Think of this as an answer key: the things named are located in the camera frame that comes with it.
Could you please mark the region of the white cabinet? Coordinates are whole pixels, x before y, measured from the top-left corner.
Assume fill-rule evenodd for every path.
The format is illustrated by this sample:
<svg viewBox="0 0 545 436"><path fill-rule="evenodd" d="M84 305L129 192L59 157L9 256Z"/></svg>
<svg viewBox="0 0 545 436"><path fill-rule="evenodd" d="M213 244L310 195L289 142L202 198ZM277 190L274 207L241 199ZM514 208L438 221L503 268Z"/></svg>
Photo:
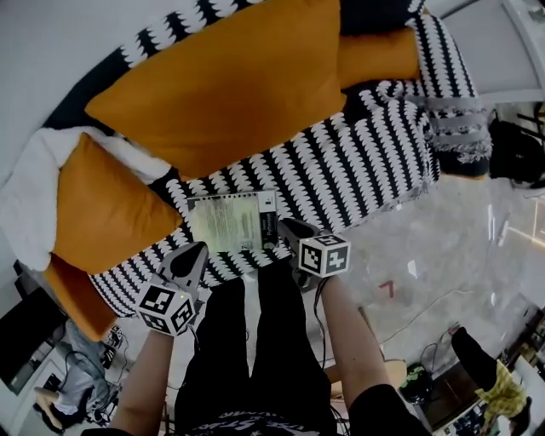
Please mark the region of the white cabinet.
<svg viewBox="0 0 545 436"><path fill-rule="evenodd" d="M487 104L545 100L545 22L524 0L475 0L443 18Z"/></svg>

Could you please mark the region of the pale green book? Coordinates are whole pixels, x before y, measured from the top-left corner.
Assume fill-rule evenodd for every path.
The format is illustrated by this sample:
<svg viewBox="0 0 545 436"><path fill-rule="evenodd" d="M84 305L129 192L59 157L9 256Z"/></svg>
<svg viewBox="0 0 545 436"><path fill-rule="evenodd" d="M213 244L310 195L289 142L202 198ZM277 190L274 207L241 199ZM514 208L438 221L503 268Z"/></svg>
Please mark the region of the pale green book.
<svg viewBox="0 0 545 436"><path fill-rule="evenodd" d="M276 192L216 194L187 200L193 239L212 253L271 250L278 247Z"/></svg>

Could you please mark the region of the orange sofa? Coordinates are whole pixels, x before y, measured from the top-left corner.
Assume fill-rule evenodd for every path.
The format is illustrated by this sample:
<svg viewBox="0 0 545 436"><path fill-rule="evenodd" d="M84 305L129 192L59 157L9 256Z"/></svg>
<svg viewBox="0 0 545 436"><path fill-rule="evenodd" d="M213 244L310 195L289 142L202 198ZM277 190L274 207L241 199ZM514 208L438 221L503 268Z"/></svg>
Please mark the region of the orange sofa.
<svg viewBox="0 0 545 436"><path fill-rule="evenodd" d="M43 129L74 150L44 275L98 341L193 240L188 200L266 190L279 218L339 232L440 175L482 179L491 138L444 22L401 0L406 79L367 79L362 0L191 0L77 83Z"/></svg>

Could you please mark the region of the person's right forearm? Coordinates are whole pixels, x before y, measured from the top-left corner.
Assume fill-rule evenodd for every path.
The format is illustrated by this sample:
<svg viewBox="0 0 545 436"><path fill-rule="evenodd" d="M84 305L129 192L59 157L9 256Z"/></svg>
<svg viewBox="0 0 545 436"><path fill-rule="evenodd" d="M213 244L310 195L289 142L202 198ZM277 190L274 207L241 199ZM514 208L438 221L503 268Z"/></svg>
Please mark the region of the person's right forearm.
<svg viewBox="0 0 545 436"><path fill-rule="evenodd" d="M366 390L390 382L378 342L337 276L321 290L324 315L346 407Z"/></svg>

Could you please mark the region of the green black object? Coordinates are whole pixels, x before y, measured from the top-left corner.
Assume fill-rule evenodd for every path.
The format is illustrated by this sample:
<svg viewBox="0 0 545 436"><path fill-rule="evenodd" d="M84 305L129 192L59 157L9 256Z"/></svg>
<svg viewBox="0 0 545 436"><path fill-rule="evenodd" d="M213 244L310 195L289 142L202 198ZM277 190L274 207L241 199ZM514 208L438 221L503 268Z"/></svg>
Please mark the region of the green black object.
<svg viewBox="0 0 545 436"><path fill-rule="evenodd" d="M423 404L431 395L433 379L427 369L419 363L407 368L407 377L399 387L399 392L410 404Z"/></svg>

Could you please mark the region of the large orange cushion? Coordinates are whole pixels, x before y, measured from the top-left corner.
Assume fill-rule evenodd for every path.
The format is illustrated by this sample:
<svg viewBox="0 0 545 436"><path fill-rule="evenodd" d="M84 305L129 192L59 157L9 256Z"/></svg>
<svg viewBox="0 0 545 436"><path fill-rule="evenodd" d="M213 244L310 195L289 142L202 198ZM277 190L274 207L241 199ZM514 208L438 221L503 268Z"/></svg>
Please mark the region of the large orange cushion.
<svg viewBox="0 0 545 436"><path fill-rule="evenodd" d="M170 235L180 214L87 134L60 170L53 253L96 274Z"/></svg>
<svg viewBox="0 0 545 436"><path fill-rule="evenodd" d="M141 62L85 111L206 176L344 107L339 36L339 0L263 0Z"/></svg>

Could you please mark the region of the small black grey gadget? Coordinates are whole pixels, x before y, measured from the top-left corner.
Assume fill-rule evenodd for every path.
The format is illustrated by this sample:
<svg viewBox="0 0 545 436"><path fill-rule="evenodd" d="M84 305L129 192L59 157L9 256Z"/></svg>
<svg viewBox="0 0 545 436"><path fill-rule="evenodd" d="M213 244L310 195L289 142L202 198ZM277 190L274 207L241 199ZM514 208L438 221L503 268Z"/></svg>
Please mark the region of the small black grey gadget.
<svg viewBox="0 0 545 436"><path fill-rule="evenodd" d="M113 325L106 340L106 362L112 364L120 347L123 345L123 332L118 325Z"/></svg>

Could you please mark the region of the black screen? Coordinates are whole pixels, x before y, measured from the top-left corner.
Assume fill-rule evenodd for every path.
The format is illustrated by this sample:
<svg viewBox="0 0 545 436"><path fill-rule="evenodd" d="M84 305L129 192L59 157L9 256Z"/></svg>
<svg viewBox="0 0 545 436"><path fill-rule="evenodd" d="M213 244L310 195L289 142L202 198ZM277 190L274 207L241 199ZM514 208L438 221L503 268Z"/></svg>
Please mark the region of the black screen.
<svg viewBox="0 0 545 436"><path fill-rule="evenodd" d="M47 354L44 344L55 346L55 332L67 316L38 288L0 318L0 381L19 394Z"/></svg>

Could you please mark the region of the person's black trousers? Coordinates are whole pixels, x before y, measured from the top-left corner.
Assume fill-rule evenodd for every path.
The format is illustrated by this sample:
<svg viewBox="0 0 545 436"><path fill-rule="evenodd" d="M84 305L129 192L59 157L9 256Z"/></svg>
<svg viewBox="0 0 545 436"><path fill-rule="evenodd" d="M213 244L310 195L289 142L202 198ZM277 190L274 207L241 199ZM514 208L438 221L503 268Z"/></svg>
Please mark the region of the person's black trousers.
<svg viewBox="0 0 545 436"><path fill-rule="evenodd" d="M255 362L249 365L243 280L211 290L175 401L179 433L225 424L237 412L277 417L302 431L336 433L331 384L307 338L305 307L287 261L259 270L258 295Z"/></svg>

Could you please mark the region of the dark low table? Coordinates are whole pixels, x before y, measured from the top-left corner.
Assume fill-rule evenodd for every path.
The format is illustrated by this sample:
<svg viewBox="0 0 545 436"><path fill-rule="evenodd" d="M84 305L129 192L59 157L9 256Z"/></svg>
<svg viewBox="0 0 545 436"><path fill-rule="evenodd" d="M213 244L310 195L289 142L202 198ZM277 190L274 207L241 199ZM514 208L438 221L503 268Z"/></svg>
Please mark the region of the dark low table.
<svg viewBox="0 0 545 436"><path fill-rule="evenodd" d="M438 431L476 404L477 389L462 365L456 363L433 380L428 398L416 406L418 416L429 430Z"/></svg>

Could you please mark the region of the person's left forearm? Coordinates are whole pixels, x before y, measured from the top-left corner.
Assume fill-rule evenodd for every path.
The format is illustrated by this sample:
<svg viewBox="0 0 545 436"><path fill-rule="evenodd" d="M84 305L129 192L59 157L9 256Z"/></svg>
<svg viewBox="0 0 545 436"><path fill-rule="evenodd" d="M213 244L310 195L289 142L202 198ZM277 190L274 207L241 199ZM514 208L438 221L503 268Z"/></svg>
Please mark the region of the person's left forearm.
<svg viewBox="0 0 545 436"><path fill-rule="evenodd" d="M131 436L158 436L174 337L151 330L123 385L110 428Z"/></svg>

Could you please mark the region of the white fluffy blanket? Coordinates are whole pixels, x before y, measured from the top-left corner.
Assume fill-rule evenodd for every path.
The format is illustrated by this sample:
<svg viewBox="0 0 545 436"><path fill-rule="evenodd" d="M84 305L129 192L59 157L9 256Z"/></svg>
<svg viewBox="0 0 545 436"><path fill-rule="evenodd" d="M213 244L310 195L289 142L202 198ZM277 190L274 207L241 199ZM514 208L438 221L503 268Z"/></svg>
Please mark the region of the white fluffy blanket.
<svg viewBox="0 0 545 436"><path fill-rule="evenodd" d="M56 240L60 169L82 135L88 135L147 185L171 169L141 146L90 126L39 129L0 187L0 229L17 259L32 270L43 272L49 266Z"/></svg>

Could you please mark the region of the person's black star-print shirt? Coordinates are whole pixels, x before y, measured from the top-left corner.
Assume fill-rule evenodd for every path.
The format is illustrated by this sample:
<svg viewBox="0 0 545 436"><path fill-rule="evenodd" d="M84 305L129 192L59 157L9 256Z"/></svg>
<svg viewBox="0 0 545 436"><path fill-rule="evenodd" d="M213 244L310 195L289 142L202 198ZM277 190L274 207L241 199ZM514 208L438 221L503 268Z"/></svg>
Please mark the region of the person's black star-print shirt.
<svg viewBox="0 0 545 436"><path fill-rule="evenodd" d="M387 384L361 393L348 410L350 436L431 436ZM265 411L229 411L188 428L175 424L175 436L341 436L337 424L302 424Z"/></svg>

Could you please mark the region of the black white striped blanket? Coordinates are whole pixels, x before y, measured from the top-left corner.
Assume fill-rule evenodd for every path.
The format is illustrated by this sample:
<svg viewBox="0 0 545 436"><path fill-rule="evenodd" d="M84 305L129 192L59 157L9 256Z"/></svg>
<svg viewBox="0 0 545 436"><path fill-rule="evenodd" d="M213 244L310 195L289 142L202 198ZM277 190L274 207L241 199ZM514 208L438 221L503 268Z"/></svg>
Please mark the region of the black white striped blanket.
<svg viewBox="0 0 545 436"><path fill-rule="evenodd" d="M262 1L193 0L166 15L88 72L47 125L57 130L90 126L129 141L88 115L89 102L141 62ZM401 13L403 28L416 42L414 78L356 78L355 67L364 53L355 37L342 37L345 104L339 112L206 176L184 176L167 162L170 171L147 186L180 214L182 223L115 267L88 274L52 253L44 276L69 314L90 323L133 316L144 282L168 254L193 241L186 222L189 198L272 190L281 218L339 232L386 204L416 194L441 174L483 177L489 169L491 138L458 47L442 20L427 12L425 0L411 0Z"/></svg>

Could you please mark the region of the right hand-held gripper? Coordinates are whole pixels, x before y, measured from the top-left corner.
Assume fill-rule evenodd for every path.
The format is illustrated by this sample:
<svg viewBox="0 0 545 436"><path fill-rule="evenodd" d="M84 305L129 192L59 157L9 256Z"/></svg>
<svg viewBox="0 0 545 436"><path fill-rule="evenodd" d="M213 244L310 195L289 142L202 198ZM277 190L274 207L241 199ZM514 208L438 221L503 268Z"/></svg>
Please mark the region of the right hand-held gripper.
<svg viewBox="0 0 545 436"><path fill-rule="evenodd" d="M318 287L321 280L348 271L351 243L340 235L320 235L305 221L285 218L278 222L278 236L297 255L295 281L302 292Z"/></svg>

